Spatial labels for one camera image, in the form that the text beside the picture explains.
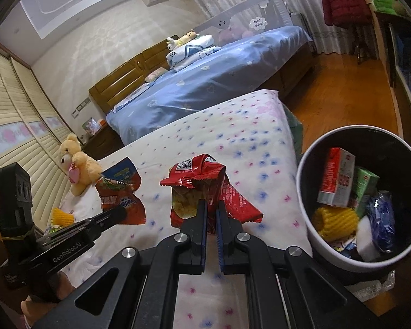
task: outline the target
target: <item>white sponge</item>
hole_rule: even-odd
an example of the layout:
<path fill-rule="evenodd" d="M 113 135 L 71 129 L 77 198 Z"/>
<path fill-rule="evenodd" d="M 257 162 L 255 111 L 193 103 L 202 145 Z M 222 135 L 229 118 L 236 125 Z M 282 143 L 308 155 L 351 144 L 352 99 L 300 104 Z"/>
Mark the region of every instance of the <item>white sponge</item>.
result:
<path fill-rule="evenodd" d="M 370 219 L 365 215 L 358 223 L 356 231 L 356 249 L 365 262 L 369 262 L 380 256 L 373 244 L 371 236 Z"/>

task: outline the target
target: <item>red juice box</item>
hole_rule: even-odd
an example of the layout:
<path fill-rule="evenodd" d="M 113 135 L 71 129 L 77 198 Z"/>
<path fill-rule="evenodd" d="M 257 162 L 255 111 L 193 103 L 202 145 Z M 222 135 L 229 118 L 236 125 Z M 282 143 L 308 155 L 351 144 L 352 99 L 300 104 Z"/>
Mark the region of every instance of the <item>red juice box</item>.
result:
<path fill-rule="evenodd" d="M 355 156 L 339 147 L 329 150 L 318 203 L 346 208 L 352 190 Z"/>

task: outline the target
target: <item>human hand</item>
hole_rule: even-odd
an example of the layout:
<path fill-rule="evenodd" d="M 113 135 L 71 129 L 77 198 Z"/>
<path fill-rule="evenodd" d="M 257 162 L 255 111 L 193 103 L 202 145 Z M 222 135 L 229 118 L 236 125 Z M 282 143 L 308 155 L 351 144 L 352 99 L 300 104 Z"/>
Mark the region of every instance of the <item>human hand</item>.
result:
<path fill-rule="evenodd" d="M 63 300 L 75 288 L 64 272 L 59 271 L 58 276 L 59 285 L 58 289 L 56 290 L 56 295 L 60 300 Z M 41 319 L 57 305 L 57 303 L 33 302 L 31 297 L 28 296 L 26 300 L 21 302 L 21 310 L 25 315 L 28 325 L 32 326 L 37 320 Z"/>

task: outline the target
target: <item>red jacket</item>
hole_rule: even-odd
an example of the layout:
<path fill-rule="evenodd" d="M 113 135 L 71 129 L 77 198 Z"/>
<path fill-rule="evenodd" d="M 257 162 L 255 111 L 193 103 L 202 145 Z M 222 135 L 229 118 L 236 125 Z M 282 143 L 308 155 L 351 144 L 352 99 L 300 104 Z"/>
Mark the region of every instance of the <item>red jacket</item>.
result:
<path fill-rule="evenodd" d="M 371 24 L 370 8 L 365 0 L 322 0 L 324 23 L 348 27 L 350 24 Z"/>

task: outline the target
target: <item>blue plastic bag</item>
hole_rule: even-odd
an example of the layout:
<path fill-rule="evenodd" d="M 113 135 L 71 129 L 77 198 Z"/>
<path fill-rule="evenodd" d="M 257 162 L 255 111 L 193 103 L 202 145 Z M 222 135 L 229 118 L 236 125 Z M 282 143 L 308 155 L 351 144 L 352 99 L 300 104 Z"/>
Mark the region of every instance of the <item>blue plastic bag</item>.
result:
<path fill-rule="evenodd" d="M 367 212 L 373 243 L 379 251 L 390 253 L 395 243 L 395 215 L 390 192 L 380 191 L 371 198 Z"/>

